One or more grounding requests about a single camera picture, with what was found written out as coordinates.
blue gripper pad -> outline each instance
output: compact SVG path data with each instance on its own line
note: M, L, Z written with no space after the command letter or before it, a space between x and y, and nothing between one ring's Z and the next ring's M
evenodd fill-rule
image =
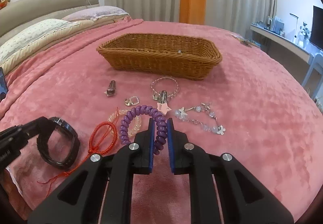
M175 172L175 154L174 154L172 130L173 130L172 119L168 119L167 120L168 156L169 156L169 164L170 164L172 173L174 173Z
M150 173L152 172L152 166L154 164L154 141L155 141L155 122L152 123L152 129L151 129L151 133L150 133L150 146L149 146L149 171L150 171Z

pink star tag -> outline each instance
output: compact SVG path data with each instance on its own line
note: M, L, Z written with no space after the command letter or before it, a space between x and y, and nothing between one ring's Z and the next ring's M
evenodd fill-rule
M160 111L163 115L166 115L171 109L168 107L167 103L161 104L157 103L157 110Z

chair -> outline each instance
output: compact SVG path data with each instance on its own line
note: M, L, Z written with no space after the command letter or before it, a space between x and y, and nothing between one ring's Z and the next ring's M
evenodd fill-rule
M316 53L314 55L312 63L311 63L311 65L310 65L310 67L308 69L308 72L307 72L307 74L306 74L306 76L305 76L305 78L304 78L304 80L302 82L302 87L305 88L305 85L306 85L309 77L311 76L311 73L312 73L314 68L322 75L322 77L321 77L321 80L319 81L319 84L317 85L316 89L314 90L314 93L312 94L312 97L311 97L312 99L314 99L316 97L316 95L317 95L317 93L318 93L318 91L319 91L319 89L320 89L320 87L321 87L321 85L323 83L323 55L320 54L320 53Z

desk lamp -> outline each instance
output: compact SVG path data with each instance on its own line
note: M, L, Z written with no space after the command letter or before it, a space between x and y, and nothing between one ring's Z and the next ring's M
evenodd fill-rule
M293 40L292 40L292 42L294 43L294 44L296 44L296 30L297 30L297 27L298 27L298 17L296 16L296 15L294 15L294 14L290 14L291 16L293 16L294 18L296 18L296 28L295 28L295 34L294 34L294 38L293 38Z

purple spiral hair tie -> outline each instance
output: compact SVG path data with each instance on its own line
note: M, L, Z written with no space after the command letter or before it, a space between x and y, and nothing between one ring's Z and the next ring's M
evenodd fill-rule
M131 143L129 140L128 132L127 130L125 130L125 128L129 127L129 124L136 116L143 114L151 116L156 122L157 136L154 142L154 154L159 155L159 151L164 149L164 144L166 143L167 124L165 116L152 106L139 105L137 107L133 107L130 111L128 111L127 114L123 117L123 120L121 120L121 130L119 131L119 139L122 145Z

